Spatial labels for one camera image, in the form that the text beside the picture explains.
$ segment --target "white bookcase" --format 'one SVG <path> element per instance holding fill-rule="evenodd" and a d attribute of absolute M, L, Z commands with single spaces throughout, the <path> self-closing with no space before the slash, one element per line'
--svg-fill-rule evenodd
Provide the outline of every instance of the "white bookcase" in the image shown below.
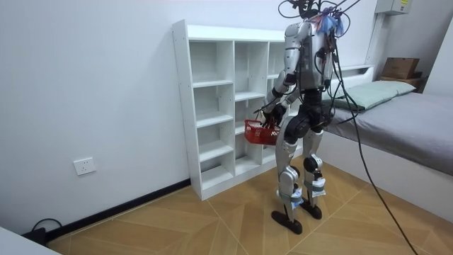
<path fill-rule="evenodd" d="M 256 117 L 283 69 L 284 32 L 180 21 L 173 41 L 195 192 L 204 200 L 275 167 L 275 148 L 248 143 L 244 120 Z"/>

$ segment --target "robot leg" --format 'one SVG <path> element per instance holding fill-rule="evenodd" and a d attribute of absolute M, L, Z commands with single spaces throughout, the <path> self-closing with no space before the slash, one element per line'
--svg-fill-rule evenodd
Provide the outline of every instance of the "robot leg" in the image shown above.
<path fill-rule="evenodd" d="M 316 156 L 321 138 L 323 136 L 322 127 L 312 128 L 304 137 L 304 185 L 307 189 L 307 199 L 301 207 L 304 208 L 315 219 L 320 220 L 323 215 L 318 207 L 318 196 L 325 195 L 324 184 L 326 180 L 321 173 L 323 162 Z"/>
<path fill-rule="evenodd" d="M 294 218 L 293 210 L 302 202 L 302 189 L 297 185 L 300 177 L 299 170 L 290 166 L 292 157 L 297 148 L 297 140 L 302 135 L 297 132 L 298 128 L 304 127 L 308 131 L 308 121 L 299 116 L 286 118 L 283 122 L 280 134 L 275 147 L 275 158 L 277 162 L 278 191 L 282 199 L 285 214 L 273 211 L 271 216 L 276 222 L 287 227 L 295 234 L 302 233 L 302 225 Z"/>

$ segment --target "humanoid robot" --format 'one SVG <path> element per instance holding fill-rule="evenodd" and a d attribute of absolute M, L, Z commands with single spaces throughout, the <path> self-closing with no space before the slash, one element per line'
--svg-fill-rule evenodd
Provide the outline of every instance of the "humanoid robot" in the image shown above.
<path fill-rule="evenodd" d="M 302 102 L 298 114 L 285 118 L 280 126 L 275 148 L 277 194 L 283 202 L 285 213 L 274 211 L 271 215 L 276 222 L 296 234 L 302 233 L 302 225 L 294 218 L 293 210 L 300 205 L 319 220 L 322 212 L 317 205 L 317 197 L 325 194 L 326 180 L 321 172 L 323 162 L 316 156 L 316 151 L 323 129 L 330 124 L 332 118 L 330 106 L 323 106 L 321 103 L 321 94 L 330 86 L 336 39 L 333 33 L 316 32 L 311 21 L 319 15 L 308 6 L 301 16 L 303 21 L 287 27 L 285 69 L 280 72 L 261 108 L 264 126 L 279 125 L 287 108 L 296 100 Z M 302 189 L 297 184 L 301 177 L 300 171 L 290 165 L 297 141 L 301 138 L 304 146 L 303 184 L 306 186 L 307 198 L 302 197 Z"/>

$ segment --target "black baseboard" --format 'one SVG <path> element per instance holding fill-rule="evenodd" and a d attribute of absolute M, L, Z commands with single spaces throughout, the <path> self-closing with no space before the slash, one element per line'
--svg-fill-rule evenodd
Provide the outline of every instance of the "black baseboard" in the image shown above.
<path fill-rule="evenodd" d="M 177 191 L 181 188 L 185 188 L 190 185 L 190 179 L 180 181 L 168 187 L 162 188 L 158 191 L 154 191 L 150 194 L 143 195 L 139 198 L 135 198 L 129 202 L 123 203 L 121 205 L 117 205 L 114 208 L 110 208 L 104 210 L 102 212 L 98 212 L 95 215 L 85 217 L 81 220 L 77 220 L 76 222 L 69 223 L 63 227 L 59 227 L 54 230 L 50 230 L 46 233 L 46 242 L 50 242 L 58 237 L 61 237 L 65 234 L 69 234 L 73 231 L 79 230 L 82 227 L 87 227 L 93 223 L 99 222 L 101 220 L 107 219 L 109 217 L 115 216 L 119 213 L 125 212 L 127 210 L 133 209 L 139 205 L 143 205 L 144 203 L 148 203 L 154 199 L 160 198 L 161 196 L 168 195 L 174 191 Z"/>

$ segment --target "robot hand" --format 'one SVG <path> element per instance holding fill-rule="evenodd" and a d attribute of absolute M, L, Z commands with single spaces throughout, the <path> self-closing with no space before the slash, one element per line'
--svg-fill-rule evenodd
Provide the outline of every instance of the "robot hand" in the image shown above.
<path fill-rule="evenodd" d="M 286 108 L 281 103 L 278 103 L 270 113 L 263 112 L 263 127 L 273 128 L 274 126 L 279 126 L 285 113 Z"/>

